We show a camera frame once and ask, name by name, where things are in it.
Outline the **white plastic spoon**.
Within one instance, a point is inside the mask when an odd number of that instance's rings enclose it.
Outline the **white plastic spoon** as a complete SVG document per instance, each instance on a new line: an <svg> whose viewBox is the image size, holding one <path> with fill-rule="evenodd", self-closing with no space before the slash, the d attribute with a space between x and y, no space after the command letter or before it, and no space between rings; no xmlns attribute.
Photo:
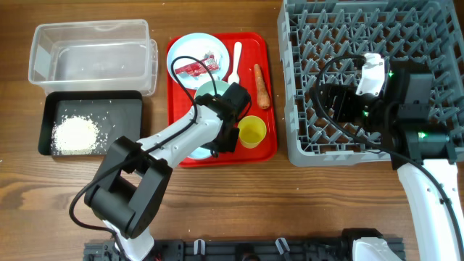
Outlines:
<svg viewBox="0 0 464 261"><path fill-rule="evenodd" d="M233 69L231 74L228 77L228 84L231 85L233 83L239 83L240 77L239 77L239 63L241 59L241 51L242 51L242 43L237 41L234 44L233 48Z"/></svg>

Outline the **mint green bowl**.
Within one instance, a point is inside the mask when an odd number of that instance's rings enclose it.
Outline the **mint green bowl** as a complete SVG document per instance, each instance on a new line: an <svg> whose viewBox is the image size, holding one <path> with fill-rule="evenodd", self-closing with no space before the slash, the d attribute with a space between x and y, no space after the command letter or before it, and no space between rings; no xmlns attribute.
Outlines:
<svg viewBox="0 0 464 261"><path fill-rule="evenodd" d="M227 91L229 86L229 83L222 80L216 80L214 83L212 81L206 82L198 87L194 98L196 99L198 96L203 96L205 94L210 94L212 96L218 94L222 96Z"/></svg>

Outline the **yellow plastic cup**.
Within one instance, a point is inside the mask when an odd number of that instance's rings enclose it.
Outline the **yellow plastic cup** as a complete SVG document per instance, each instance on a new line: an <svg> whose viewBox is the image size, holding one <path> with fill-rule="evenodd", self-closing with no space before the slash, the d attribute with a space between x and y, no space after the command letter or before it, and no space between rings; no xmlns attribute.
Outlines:
<svg viewBox="0 0 464 261"><path fill-rule="evenodd" d="M267 126L258 116L244 117L238 124L239 140L247 149L257 147L266 137Z"/></svg>

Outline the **orange carrot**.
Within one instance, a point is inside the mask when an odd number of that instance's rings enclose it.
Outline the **orange carrot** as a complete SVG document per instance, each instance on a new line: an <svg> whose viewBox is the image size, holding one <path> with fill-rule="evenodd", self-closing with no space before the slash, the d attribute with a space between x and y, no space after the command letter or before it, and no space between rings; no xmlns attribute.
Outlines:
<svg viewBox="0 0 464 261"><path fill-rule="evenodd" d="M270 97L265 86L262 71L258 64L254 65L254 78L257 88L257 104L260 109L267 109L270 107Z"/></svg>

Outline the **red snack wrapper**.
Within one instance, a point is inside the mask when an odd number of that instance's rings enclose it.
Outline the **red snack wrapper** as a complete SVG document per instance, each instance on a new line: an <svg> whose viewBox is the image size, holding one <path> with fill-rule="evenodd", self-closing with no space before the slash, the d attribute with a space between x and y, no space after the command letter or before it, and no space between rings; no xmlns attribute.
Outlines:
<svg viewBox="0 0 464 261"><path fill-rule="evenodd" d="M182 67L179 67L175 69L175 74L180 75L180 74L187 74L191 77L198 77L200 75L203 75L210 71L211 73L219 70L220 66L216 62L215 57L213 55L210 55L199 62L192 62L188 65L184 65Z"/></svg>

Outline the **light blue bowl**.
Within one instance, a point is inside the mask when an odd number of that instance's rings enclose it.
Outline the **light blue bowl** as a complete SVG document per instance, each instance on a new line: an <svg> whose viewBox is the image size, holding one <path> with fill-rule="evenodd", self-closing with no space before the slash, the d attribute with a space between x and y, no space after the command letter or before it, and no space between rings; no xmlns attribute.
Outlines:
<svg viewBox="0 0 464 261"><path fill-rule="evenodd" d="M209 144L204 144L188 155L192 160L205 160L212 156L212 147Z"/></svg>

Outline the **light blue plate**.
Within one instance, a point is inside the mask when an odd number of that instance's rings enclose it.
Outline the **light blue plate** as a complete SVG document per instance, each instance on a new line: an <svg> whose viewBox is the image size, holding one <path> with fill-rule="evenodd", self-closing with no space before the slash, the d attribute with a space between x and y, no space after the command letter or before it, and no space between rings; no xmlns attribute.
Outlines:
<svg viewBox="0 0 464 261"><path fill-rule="evenodd" d="M167 70L171 78L173 78L173 74L170 68L175 58L180 56L190 56L198 60L202 60L204 59L205 54L209 51L213 51L217 58L220 57L220 80L223 80L230 66L228 50L222 41L206 33L190 33L185 35L175 41L169 48L167 52ZM191 59L179 59L175 63L174 69L188 65L192 62L195 61ZM178 75L178 78L186 88L190 89L198 89L198 87L200 87L203 83L211 81L211 78L207 73L198 77L191 77L185 73Z"/></svg>

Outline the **white tissue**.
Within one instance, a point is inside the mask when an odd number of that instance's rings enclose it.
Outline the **white tissue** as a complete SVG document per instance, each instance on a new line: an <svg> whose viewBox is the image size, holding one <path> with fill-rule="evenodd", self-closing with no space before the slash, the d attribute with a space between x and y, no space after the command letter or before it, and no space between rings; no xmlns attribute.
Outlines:
<svg viewBox="0 0 464 261"><path fill-rule="evenodd" d="M216 57L213 51L209 51L204 56L204 64L207 69L212 73L216 80L220 80L220 57Z"/></svg>

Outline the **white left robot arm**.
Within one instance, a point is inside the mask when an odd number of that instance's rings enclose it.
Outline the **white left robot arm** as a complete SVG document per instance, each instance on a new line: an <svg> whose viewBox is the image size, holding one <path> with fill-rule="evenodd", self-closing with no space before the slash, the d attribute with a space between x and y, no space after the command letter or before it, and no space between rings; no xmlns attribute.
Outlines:
<svg viewBox="0 0 464 261"><path fill-rule="evenodd" d="M149 225L157 214L176 168L198 148L212 157L232 153L239 139L236 124L252 106L249 92L238 83L224 94L191 98L191 109L161 132L131 141L116 139L93 180L70 203L69 216L82 228L97 230L75 216L79 199L103 221L101 231L112 234L124 260L143 260L154 246Z"/></svg>

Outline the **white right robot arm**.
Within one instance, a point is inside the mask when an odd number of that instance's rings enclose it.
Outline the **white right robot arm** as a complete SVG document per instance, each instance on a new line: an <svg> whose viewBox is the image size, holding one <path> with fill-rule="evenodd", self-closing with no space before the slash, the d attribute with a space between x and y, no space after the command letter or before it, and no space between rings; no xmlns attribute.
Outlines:
<svg viewBox="0 0 464 261"><path fill-rule="evenodd" d="M310 97L318 117L389 154L407 194L420 257L462 260L457 153L447 126L429 120L433 83L425 64L349 54L324 64Z"/></svg>

